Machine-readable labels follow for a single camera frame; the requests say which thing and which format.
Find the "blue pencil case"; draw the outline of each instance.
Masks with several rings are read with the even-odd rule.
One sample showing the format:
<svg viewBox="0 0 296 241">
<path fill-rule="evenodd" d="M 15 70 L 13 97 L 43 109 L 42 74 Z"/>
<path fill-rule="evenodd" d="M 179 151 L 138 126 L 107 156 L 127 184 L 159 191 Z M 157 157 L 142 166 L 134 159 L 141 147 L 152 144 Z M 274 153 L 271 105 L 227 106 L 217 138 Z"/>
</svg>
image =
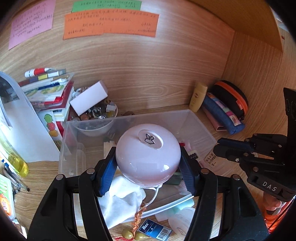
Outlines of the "blue pencil case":
<svg viewBox="0 0 296 241">
<path fill-rule="evenodd" d="M 212 116 L 227 129 L 232 135 L 242 131 L 245 127 L 236 115 L 212 93 L 207 93 L 202 105 Z"/>
</svg>

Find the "transparent storage bin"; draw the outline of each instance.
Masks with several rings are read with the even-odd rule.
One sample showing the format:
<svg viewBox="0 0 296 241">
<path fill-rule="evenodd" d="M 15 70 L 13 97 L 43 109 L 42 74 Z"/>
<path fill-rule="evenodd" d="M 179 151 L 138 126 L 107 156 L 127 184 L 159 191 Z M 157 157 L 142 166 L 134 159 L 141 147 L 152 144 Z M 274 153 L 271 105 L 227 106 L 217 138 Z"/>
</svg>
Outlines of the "transparent storage bin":
<svg viewBox="0 0 296 241">
<path fill-rule="evenodd" d="M 72 177 L 95 167 L 97 162 L 104 158 L 104 142 L 114 141 L 117 144 L 126 130 L 144 123 L 160 125 L 173 133 L 179 142 L 189 142 L 191 149 L 197 152 L 198 161 L 202 160 L 216 143 L 206 127 L 190 110 L 121 116 L 103 120 L 68 121 L 63 135 L 59 173 Z M 150 200 L 153 197 L 153 191 L 146 189 L 145 192 L 146 200 Z M 163 185 L 142 217 L 162 212 L 190 198 L 192 198 L 191 194 L 185 196 L 179 194 L 176 186 Z M 83 226 L 78 194 L 74 195 L 74 209 L 76 224 Z"/>
</svg>

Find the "stack of books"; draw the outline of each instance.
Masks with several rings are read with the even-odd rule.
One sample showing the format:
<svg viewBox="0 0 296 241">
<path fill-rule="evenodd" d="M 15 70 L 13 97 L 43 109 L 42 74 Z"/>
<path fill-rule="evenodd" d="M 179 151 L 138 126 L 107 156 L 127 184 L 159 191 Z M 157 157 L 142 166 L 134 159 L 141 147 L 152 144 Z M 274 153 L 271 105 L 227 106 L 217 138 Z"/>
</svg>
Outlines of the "stack of books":
<svg viewBox="0 0 296 241">
<path fill-rule="evenodd" d="M 66 69 L 51 70 L 19 82 L 58 149 L 74 92 L 74 82 L 71 80 L 73 75 L 66 73 Z"/>
</svg>

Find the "rabbit logo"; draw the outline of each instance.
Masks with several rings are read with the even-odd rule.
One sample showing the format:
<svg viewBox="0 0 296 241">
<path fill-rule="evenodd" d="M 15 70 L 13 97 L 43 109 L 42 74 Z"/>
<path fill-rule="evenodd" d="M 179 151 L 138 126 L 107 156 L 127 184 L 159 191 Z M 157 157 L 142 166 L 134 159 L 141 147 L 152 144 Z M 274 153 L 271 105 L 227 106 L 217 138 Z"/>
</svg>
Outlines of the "rabbit logo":
<svg viewBox="0 0 296 241">
<path fill-rule="evenodd" d="M 153 140 L 154 140 L 154 136 L 150 136 L 149 134 L 146 134 L 145 142 L 147 142 L 150 145 L 153 145 L 153 144 L 155 144 L 155 142 Z"/>
</svg>

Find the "metal screw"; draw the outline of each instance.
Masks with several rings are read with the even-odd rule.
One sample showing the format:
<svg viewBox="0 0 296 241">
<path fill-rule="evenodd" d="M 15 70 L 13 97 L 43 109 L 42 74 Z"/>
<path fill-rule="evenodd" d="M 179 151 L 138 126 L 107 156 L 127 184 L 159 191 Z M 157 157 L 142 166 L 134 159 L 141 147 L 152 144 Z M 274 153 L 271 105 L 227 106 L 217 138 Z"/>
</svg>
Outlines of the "metal screw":
<svg viewBox="0 0 296 241">
<path fill-rule="evenodd" d="M 240 180 L 240 176 L 238 174 L 234 174 L 232 178 L 237 181 Z"/>
<path fill-rule="evenodd" d="M 62 175 L 62 174 L 58 174 L 57 176 L 56 176 L 56 179 L 57 180 L 62 180 L 64 178 L 64 176 Z"/>
<path fill-rule="evenodd" d="M 207 168 L 202 168 L 202 169 L 201 169 L 201 173 L 202 173 L 202 174 L 209 174 L 209 173 L 210 173 L 210 170 L 207 169 Z"/>
<path fill-rule="evenodd" d="M 93 168 L 89 168 L 86 170 L 87 174 L 93 174 L 94 173 L 94 169 Z"/>
</svg>

